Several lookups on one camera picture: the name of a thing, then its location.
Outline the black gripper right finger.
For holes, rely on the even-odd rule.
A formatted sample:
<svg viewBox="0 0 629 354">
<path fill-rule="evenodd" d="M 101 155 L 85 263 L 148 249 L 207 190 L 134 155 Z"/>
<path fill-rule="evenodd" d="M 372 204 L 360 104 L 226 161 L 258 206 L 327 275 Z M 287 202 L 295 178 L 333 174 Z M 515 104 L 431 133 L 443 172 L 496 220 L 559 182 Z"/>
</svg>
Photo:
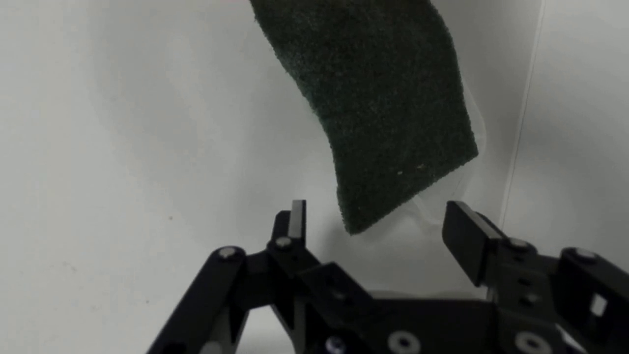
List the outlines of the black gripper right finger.
<svg viewBox="0 0 629 354">
<path fill-rule="evenodd" d="M 462 200 L 447 204 L 443 239 L 490 290 L 506 354 L 629 354 L 629 275 L 606 257 L 541 255 Z"/>
</svg>

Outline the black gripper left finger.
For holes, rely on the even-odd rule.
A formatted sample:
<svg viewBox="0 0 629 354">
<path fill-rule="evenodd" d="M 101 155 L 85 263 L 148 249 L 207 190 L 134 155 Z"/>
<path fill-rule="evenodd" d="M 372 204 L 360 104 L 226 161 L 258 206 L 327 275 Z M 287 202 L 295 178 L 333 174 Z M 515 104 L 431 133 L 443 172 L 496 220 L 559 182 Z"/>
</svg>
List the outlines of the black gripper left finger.
<svg viewBox="0 0 629 354">
<path fill-rule="evenodd" d="M 352 310 L 368 292 L 307 249 L 307 202 L 279 210 L 268 245 L 215 249 L 148 354 L 236 354 L 250 312 L 268 306 L 295 354 L 368 354 Z"/>
</svg>

